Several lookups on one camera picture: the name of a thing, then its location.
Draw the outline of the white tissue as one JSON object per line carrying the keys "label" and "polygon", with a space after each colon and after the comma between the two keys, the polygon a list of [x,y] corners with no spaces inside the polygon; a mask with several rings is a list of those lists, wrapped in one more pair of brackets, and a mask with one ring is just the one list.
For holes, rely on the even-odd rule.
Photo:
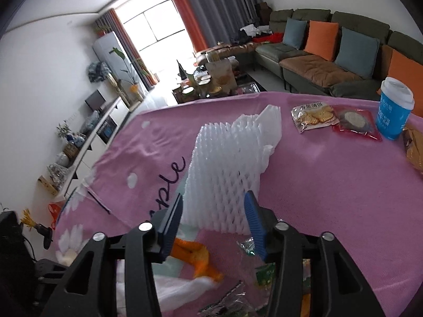
{"label": "white tissue", "polygon": [[[118,316],[127,316],[125,299],[125,261],[117,261],[116,270],[116,302]],[[168,312],[195,301],[218,283],[210,277],[203,276],[193,280],[169,276],[153,275],[160,310]]]}

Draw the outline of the green snack wrapper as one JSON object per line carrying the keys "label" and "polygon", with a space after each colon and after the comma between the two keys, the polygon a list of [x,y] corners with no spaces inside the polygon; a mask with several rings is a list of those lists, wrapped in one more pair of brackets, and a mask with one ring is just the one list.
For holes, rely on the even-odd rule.
{"label": "green snack wrapper", "polygon": [[275,277],[275,264],[267,263],[255,268],[255,278],[257,286],[268,288],[272,285]]}

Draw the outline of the white foam fruit net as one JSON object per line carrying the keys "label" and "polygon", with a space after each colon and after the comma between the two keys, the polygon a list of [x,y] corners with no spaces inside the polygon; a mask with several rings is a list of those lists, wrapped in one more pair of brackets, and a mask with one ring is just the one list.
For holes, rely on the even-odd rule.
{"label": "white foam fruit net", "polygon": [[181,222],[198,229],[247,235],[244,198],[258,194],[260,176],[282,138],[280,107],[234,122],[204,124],[196,136],[183,194]]}

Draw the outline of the white tv cabinet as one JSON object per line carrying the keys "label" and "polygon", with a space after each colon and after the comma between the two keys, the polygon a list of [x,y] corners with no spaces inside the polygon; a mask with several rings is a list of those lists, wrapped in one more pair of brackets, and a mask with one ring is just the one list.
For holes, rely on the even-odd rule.
{"label": "white tv cabinet", "polygon": [[70,167],[69,175],[61,191],[59,191],[59,196],[68,198],[72,191],[88,176],[94,164],[111,145],[129,113],[130,110],[120,97],[111,103],[78,152]]}

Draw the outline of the red snack packet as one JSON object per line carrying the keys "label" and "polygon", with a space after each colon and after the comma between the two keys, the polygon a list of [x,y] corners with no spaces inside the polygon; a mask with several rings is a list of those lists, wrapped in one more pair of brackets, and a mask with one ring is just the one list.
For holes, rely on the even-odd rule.
{"label": "red snack packet", "polygon": [[378,142],[382,141],[370,111],[346,105],[336,105],[333,107],[333,111],[338,119],[338,123],[332,126],[334,131],[355,134]]}

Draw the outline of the cluttered coffee table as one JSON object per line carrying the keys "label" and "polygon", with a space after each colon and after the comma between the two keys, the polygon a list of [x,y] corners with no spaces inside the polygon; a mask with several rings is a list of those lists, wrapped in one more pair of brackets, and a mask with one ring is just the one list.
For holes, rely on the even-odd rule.
{"label": "cluttered coffee table", "polygon": [[246,72],[252,63],[252,53],[223,57],[223,61],[231,64],[219,64],[217,69],[207,64],[207,58],[198,64],[193,74],[186,71],[184,80],[179,80],[172,95],[178,104],[200,99],[231,97],[235,95],[266,92],[266,89]]}

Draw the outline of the brown seat pad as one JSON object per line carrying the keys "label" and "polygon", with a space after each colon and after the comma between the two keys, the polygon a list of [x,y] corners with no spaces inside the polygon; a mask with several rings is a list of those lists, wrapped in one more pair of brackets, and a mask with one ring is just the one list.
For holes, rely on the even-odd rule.
{"label": "brown seat pad", "polygon": [[322,88],[362,80],[357,74],[339,67],[334,62],[312,54],[283,59],[280,66]]}

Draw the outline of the brown snack bag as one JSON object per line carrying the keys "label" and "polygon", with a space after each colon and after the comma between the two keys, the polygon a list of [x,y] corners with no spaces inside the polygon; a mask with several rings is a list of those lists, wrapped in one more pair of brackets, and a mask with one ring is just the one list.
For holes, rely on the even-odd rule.
{"label": "brown snack bag", "polygon": [[419,130],[406,127],[403,132],[405,154],[408,162],[423,173],[423,135]]}

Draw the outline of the brown leather ottoman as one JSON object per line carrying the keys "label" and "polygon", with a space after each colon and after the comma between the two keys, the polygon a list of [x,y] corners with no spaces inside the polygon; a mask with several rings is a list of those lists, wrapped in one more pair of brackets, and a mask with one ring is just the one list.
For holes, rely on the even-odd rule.
{"label": "brown leather ottoman", "polygon": [[255,49],[260,46],[261,43],[249,42],[242,45],[235,44],[222,44],[208,49],[202,50],[196,53],[196,63],[203,65],[207,62],[206,53],[215,51],[220,59],[229,58],[235,56],[236,60],[241,66],[253,63],[255,60]]}

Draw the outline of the white standing air conditioner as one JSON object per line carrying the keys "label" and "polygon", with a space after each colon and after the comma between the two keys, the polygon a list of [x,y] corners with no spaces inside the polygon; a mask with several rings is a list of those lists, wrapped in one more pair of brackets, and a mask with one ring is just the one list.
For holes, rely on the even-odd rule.
{"label": "white standing air conditioner", "polygon": [[[93,51],[97,55],[98,59],[108,65],[116,81],[121,82],[122,90],[128,95],[129,99],[133,100],[135,96],[131,93],[130,85],[124,81],[124,79],[128,79],[128,76],[126,73],[121,72],[121,69],[125,69],[125,65],[116,54],[110,54],[110,51],[113,47],[117,47],[125,54],[120,42],[114,33],[101,36],[93,43]],[[132,67],[133,71],[135,72],[136,80],[139,82],[139,76],[134,70],[133,65],[129,62],[128,55],[125,54],[125,56],[126,62]]]}

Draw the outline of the large blue cushion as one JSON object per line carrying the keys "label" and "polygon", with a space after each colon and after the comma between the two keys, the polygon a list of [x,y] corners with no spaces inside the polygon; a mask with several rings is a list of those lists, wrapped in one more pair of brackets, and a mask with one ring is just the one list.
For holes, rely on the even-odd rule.
{"label": "large blue cushion", "polygon": [[344,26],[341,33],[341,44],[335,64],[369,80],[374,73],[380,41]]}

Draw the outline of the orange cushion at edge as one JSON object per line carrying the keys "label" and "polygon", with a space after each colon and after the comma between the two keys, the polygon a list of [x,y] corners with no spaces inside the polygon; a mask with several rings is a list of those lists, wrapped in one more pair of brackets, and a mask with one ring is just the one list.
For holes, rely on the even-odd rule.
{"label": "orange cushion at edge", "polygon": [[412,113],[422,117],[423,68],[418,62],[409,59],[397,50],[383,45],[381,48],[381,77],[393,77],[407,85],[414,95]]}

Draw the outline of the orange grey curtain left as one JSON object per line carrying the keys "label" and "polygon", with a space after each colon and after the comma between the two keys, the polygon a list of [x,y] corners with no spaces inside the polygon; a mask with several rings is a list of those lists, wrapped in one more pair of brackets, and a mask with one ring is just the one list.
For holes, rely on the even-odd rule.
{"label": "orange grey curtain left", "polygon": [[132,39],[128,35],[123,22],[117,15],[115,9],[108,9],[107,12],[102,14],[98,19],[95,20],[95,31],[100,31],[106,34],[114,33],[121,44],[121,47],[126,55],[128,55],[129,62],[133,65],[137,75],[141,78],[142,83],[148,91],[152,90],[157,84],[157,81],[148,70],[144,61],[141,59],[141,55],[135,47]]}

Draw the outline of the orange grey curtain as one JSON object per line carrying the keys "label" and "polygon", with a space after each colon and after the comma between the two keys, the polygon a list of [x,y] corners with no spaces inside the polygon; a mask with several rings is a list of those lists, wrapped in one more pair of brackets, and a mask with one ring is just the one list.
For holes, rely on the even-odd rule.
{"label": "orange grey curtain", "polygon": [[128,55],[129,62],[133,65],[137,75],[141,78],[142,83],[148,91],[152,90],[157,84],[157,81],[148,70],[144,61],[141,59],[141,55],[135,47],[132,39],[128,35],[123,22],[117,15],[115,9],[108,9],[107,12],[102,14],[98,19],[95,20],[95,31],[100,31],[106,34],[114,33],[121,44],[121,47],[126,55]]}
{"label": "orange grey curtain", "polygon": [[230,44],[240,29],[258,24],[256,6],[263,0],[172,0],[196,52]]}

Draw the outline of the orange grey curtain right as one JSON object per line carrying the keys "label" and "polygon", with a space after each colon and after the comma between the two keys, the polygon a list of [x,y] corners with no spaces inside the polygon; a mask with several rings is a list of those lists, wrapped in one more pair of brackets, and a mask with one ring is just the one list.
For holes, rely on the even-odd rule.
{"label": "orange grey curtain right", "polygon": [[240,29],[258,24],[256,6],[263,0],[172,0],[196,52],[230,44]]}

